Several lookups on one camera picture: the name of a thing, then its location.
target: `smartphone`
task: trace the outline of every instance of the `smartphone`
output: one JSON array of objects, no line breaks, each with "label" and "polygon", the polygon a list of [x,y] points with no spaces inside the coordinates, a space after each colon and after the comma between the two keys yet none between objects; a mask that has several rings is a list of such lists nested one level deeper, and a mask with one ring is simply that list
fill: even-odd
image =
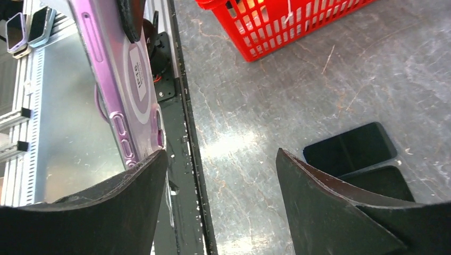
[{"label": "smartphone", "polygon": [[396,166],[383,166],[342,176],[343,181],[370,192],[415,202],[407,183]]},{"label": "smartphone", "polygon": [[308,164],[334,177],[396,157],[396,148],[379,122],[373,122],[304,149]]},{"label": "smartphone", "polygon": [[132,167],[166,146],[144,33],[130,42],[116,0],[68,3],[122,161]]},{"label": "smartphone", "polygon": [[13,57],[18,60],[21,57],[24,57],[24,56],[27,56],[28,54],[30,54],[31,50],[32,50],[32,48],[29,45],[25,45],[24,49],[13,53]]},{"label": "smartphone", "polygon": [[25,16],[18,13],[6,22],[6,45],[9,53],[15,53],[27,46]]},{"label": "smartphone", "polygon": [[44,7],[33,14],[28,36],[28,44],[31,47],[39,47],[48,41],[55,15],[56,10],[49,7]]}]

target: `black smartphone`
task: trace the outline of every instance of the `black smartphone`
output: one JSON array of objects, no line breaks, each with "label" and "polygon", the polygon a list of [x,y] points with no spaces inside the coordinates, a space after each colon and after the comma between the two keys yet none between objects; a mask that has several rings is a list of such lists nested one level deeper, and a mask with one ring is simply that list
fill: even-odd
[{"label": "black smartphone", "polygon": [[31,47],[36,48],[47,43],[55,15],[56,11],[49,7],[44,7],[33,14],[28,36],[28,44]]},{"label": "black smartphone", "polygon": [[415,202],[403,175],[396,166],[383,166],[361,173],[351,173],[340,179],[379,195]]},{"label": "black smartphone", "polygon": [[373,122],[304,149],[307,163],[334,177],[396,157],[396,148],[379,122]]}]

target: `black metal frame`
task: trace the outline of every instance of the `black metal frame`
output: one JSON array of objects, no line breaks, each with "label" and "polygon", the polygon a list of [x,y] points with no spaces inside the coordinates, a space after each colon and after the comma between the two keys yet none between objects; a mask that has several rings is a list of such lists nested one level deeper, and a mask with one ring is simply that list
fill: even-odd
[{"label": "black metal frame", "polygon": [[[217,254],[177,17],[173,1],[169,2],[181,77],[174,79],[176,96],[162,100],[160,106],[167,137],[168,177],[177,195],[171,196],[172,215],[166,200],[162,200],[154,249],[157,255]],[[171,89],[170,84],[163,85],[170,81],[163,79],[161,82],[157,94],[162,89]],[[171,216],[174,228],[170,224]]]}]

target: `red plastic basket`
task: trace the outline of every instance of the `red plastic basket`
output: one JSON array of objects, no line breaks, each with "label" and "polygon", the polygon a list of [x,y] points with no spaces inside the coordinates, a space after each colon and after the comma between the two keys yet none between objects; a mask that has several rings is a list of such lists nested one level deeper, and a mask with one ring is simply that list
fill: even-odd
[{"label": "red plastic basket", "polygon": [[375,0],[196,0],[255,61]]}]

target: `sticker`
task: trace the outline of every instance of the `sticker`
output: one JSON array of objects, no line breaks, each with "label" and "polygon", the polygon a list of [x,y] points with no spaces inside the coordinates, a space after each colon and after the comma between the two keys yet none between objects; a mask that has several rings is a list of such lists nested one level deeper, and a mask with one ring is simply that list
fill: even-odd
[{"label": "sticker", "polygon": [[[123,59],[124,60],[128,60],[128,58],[133,55],[134,59],[144,59],[143,57],[147,55],[147,51],[145,48],[145,43],[143,42],[144,38],[142,39],[142,41],[135,43],[134,49],[130,50],[130,47],[133,47],[130,44],[130,41],[128,40],[128,38],[126,36],[124,36],[124,42],[123,42]],[[153,86],[152,80],[150,80],[152,78],[152,70],[151,70],[151,64],[149,61],[147,61],[147,63],[145,61],[143,61],[144,63],[141,63],[141,67],[143,68],[143,75],[144,75],[144,82],[142,84],[142,86],[145,87],[146,91],[149,91],[149,93],[144,92],[144,98],[143,98],[143,102],[147,102],[147,109],[145,111],[142,111],[138,108],[137,103],[135,100],[135,96],[133,96],[133,92],[132,92],[132,82],[133,79],[131,78],[132,74],[131,72],[133,71],[133,63],[132,61],[128,62],[129,64],[124,65],[124,74],[125,77],[130,77],[130,79],[125,79],[125,88],[127,90],[127,95],[129,97],[129,102],[131,104],[131,108],[136,116],[136,118],[138,119],[138,121],[145,125],[149,122],[149,120],[151,119],[151,110],[152,110],[152,96],[155,97],[155,93],[152,93],[152,89],[151,86]]]},{"label": "sticker", "polygon": [[142,101],[144,99],[144,96],[146,95],[147,89],[146,85],[144,84],[145,80],[143,67],[141,65],[141,59],[139,57],[138,51],[138,47],[135,47],[130,51],[130,61],[133,67],[133,76],[135,77],[136,87],[138,89],[139,101]]}]

